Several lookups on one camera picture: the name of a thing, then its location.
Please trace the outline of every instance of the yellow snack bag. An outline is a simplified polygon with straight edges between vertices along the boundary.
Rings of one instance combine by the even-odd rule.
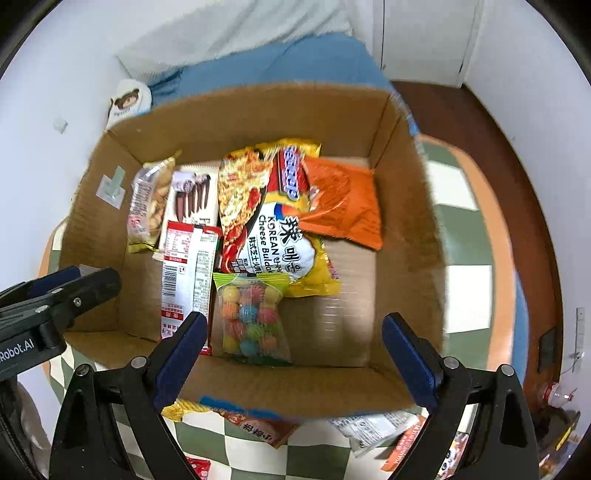
[[[223,272],[287,273],[285,297],[340,293],[324,243],[298,226],[297,213],[310,210],[301,160],[319,154],[318,143],[284,138],[223,159],[217,183]]]

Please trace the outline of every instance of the cardboard box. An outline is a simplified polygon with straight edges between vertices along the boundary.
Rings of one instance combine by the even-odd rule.
[[[183,99],[121,122],[98,142],[63,237],[60,268],[113,267],[121,295],[80,317],[66,339],[116,368],[148,355],[160,338],[162,263],[126,253],[130,182],[143,162],[178,149],[179,163],[219,162],[228,152],[298,137],[322,142],[322,156],[374,170],[384,247],[372,252],[327,241],[342,281],[339,297],[284,299],[283,325],[296,366],[261,368],[201,356],[181,397],[219,399],[283,417],[340,417],[410,406],[410,395],[381,338],[384,316],[398,311],[418,336],[440,349],[444,262],[422,159],[405,113],[388,92],[362,87],[277,84],[220,90]],[[120,209],[96,196],[103,175],[125,170]]]

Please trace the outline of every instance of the blue blanket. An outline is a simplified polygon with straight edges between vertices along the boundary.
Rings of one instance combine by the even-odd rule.
[[[150,85],[154,106],[256,83],[326,82],[393,90],[365,46],[342,33],[272,43],[182,68]]]

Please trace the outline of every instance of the door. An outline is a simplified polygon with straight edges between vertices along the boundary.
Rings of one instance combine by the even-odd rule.
[[[380,3],[386,77],[459,85],[479,0],[382,0],[378,10]]]

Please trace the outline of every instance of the black clamp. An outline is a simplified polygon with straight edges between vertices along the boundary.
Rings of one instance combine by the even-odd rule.
[[[137,479],[111,404],[125,407],[154,478],[195,480],[160,411],[176,400],[206,341],[207,320],[193,312],[148,357],[137,356],[123,368],[101,372],[79,365],[61,405],[50,480]]]
[[[466,368],[454,357],[442,358],[398,313],[384,319],[382,335],[415,402],[429,411],[391,480],[435,478],[469,404],[478,404],[478,409],[453,478],[539,478],[534,425],[512,366],[490,372]]]
[[[76,267],[0,293],[0,382],[66,350],[63,332],[74,319],[119,294],[116,270],[84,277]]]

